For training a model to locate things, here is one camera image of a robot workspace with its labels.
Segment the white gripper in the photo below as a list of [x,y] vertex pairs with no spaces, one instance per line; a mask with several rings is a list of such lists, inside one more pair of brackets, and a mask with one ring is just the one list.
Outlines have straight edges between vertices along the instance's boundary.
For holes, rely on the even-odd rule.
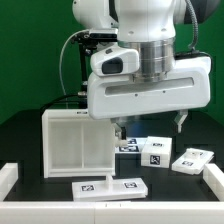
[[[88,112],[94,119],[180,110],[174,121],[177,131],[188,116],[186,109],[205,107],[210,101],[211,59],[208,56],[177,60],[173,70],[158,82],[137,82],[132,75],[99,77],[92,73],[88,81]],[[115,146],[125,147],[122,127],[116,119]]]

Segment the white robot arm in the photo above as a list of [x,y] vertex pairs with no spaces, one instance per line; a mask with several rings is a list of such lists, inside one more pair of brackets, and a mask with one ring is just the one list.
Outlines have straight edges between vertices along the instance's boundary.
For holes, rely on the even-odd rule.
[[110,45],[91,56],[87,105],[94,119],[190,109],[210,101],[212,59],[195,49],[198,25],[221,0],[73,0],[91,39]]

